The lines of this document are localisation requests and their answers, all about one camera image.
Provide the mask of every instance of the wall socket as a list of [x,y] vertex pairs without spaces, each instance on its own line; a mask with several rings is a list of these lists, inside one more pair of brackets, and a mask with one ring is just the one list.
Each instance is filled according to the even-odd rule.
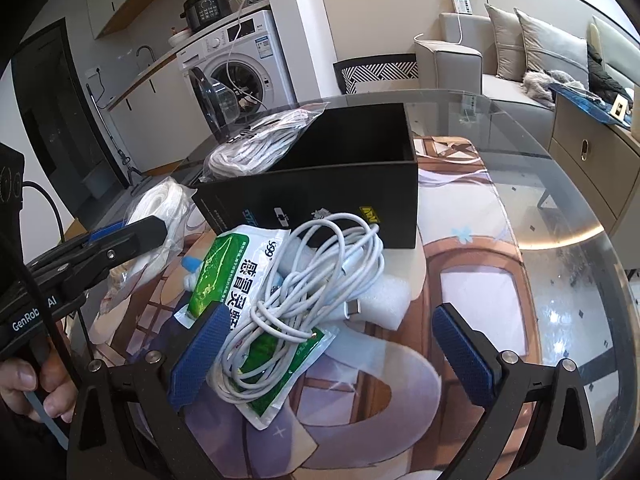
[[84,77],[87,79],[92,78],[95,75],[98,75],[98,70],[101,70],[100,66],[94,66],[84,71]]

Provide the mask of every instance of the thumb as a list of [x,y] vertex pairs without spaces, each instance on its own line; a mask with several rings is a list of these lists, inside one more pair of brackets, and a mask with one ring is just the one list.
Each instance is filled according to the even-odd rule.
[[22,359],[11,358],[0,363],[0,388],[32,392],[38,386],[33,367]]

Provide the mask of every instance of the cartoon print mat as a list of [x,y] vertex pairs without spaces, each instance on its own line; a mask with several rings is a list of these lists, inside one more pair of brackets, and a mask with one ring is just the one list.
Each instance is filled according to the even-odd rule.
[[[385,272],[409,279],[414,292],[399,329],[346,323],[263,431],[204,384],[185,420],[226,478],[436,478],[482,414],[431,337],[431,312],[443,301],[498,350],[540,362],[522,256],[478,152],[457,137],[421,137],[415,147],[417,246],[385,250]],[[101,358],[120,364],[148,346],[183,292],[181,257],[204,257],[213,238],[204,221],[190,224],[183,254],[121,308],[115,334],[98,345]],[[492,478],[508,471],[530,410],[520,413]]]

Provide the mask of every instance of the sofa armrest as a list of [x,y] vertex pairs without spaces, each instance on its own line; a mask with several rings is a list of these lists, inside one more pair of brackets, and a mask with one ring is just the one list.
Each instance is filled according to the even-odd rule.
[[415,40],[420,88],[482,94],[482,54],[445,41]]

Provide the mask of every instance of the beige throw pillow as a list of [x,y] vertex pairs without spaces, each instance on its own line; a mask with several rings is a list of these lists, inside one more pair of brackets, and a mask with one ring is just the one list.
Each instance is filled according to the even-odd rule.
[[514,10],[522,26],[527,70],[563,70],[588,88],[587,41]]
[[527,59],[520,20],[512,12],[484,4],[494,26],[495,47],[498,52],[498,77],[522,81],[527,71]]

